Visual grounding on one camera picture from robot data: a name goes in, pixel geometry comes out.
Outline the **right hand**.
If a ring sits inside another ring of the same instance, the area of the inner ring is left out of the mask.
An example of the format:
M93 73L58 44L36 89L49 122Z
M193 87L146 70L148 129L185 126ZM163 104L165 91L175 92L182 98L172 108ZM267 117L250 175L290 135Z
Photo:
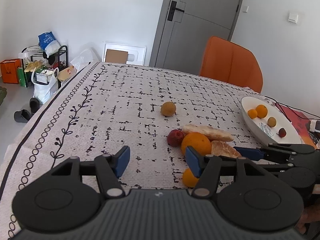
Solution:
M304 209L297 225L296 229L302 235L306 232L306 224L319 222L320 220L320 207L319 205L313 205Z

